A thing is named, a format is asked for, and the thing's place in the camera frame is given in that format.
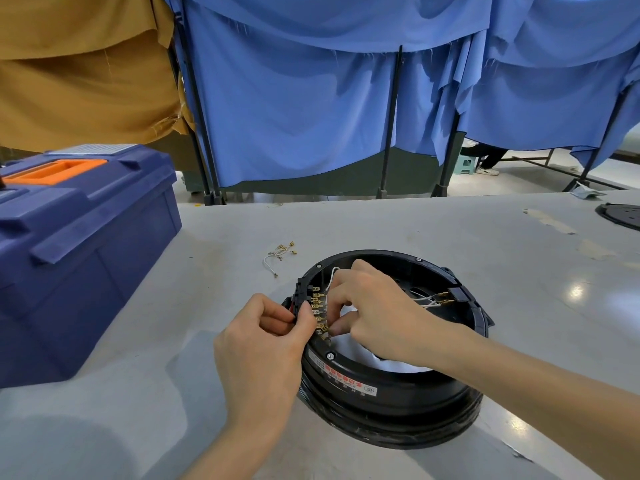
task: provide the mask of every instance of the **black circular housing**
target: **black circular housing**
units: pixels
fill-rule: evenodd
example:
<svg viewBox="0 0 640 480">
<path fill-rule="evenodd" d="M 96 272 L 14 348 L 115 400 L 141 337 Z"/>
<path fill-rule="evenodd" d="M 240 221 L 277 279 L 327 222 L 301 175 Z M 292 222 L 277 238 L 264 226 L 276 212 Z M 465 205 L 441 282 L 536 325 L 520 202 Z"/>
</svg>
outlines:
<svg viewBox="0 0 640 480">
<path fill-rule="evenodd" d="M 596 212 L 611 222 L 640 230 L 640 205 L 607 202 L 597 206 Z"/>
<path fill-rule="evenodd" d="M 317 263 L 287 300 L 294 314 L 304 301 L 318 316 L 326 313 L 324 291 L 332 269 L 348 269 L 356 259 L 391 276 L 409 295 L 446 294 L 447 306 L 429 311 L 488 336 L 491 318 L 451 270 L 392 251 L 351 251 Z M 316 414 L 349 436 L 386 448 L 446 442 L 471 426 L 482 400 L 475 389 L 436 371 L 388 372 L 358 363 L 332 349 L 321 335 L 309 339 L 302 371 L 300 397 Z"/>
</svg>

